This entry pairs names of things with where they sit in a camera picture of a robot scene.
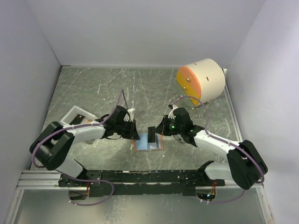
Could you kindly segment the brown leather card holder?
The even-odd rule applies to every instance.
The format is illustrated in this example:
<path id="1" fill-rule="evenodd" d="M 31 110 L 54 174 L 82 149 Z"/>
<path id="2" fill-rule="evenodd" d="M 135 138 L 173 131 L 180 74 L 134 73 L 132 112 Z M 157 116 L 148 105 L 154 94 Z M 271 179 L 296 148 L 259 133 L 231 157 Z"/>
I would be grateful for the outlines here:
<path id="1" fill-rule="evenodd" d="M 155 134 L 155 142 L 148 142 L 148 134 L 139 134 L 140 139 L 134 140 L 132 142 L 132 149 L 136 152 L 147 152 L 147 151 L 157 151 L 164 150 L 164 142 L 162 135 Z"/>

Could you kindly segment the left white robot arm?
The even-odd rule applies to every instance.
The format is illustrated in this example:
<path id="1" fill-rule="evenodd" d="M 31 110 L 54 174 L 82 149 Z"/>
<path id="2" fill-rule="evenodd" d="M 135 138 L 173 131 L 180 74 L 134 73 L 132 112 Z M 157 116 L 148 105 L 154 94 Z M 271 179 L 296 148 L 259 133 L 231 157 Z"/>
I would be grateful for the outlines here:
<path id="1" fill-rule="evenodd" d="M 134 119 L 135 109 L 116 106 L 110 114 L 89 123 L 63 126 L 50 123 L 30 146 L 32 162 L 39 161 L 47 170 L 69 177 L 76 186 L 87 181 L 87 169 L 68 154 L 73 145 L 97 139 L 139 140 Z"/>

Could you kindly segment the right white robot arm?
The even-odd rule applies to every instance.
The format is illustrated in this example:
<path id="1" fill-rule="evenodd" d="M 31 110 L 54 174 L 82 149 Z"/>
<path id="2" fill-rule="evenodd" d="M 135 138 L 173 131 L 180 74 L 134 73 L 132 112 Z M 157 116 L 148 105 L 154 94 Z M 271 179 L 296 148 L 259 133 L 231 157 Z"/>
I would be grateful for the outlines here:
<path id="1" fill-rule="evenodd" d="M 216 179 L 234 181 L 242 189 L 248 190 L 264 180 L 268 167 L 249 140 L 237 142 L 213 135 L 204 127 L 195 125 L 185 108 L 175 108 L 164 115 L 155 132 L 164 136 L 179 135 L 187 144 L 202 147 L 227 159 L 226 164 L 207 162 L 200 167 L 198 180 L 209 185 Z"/>

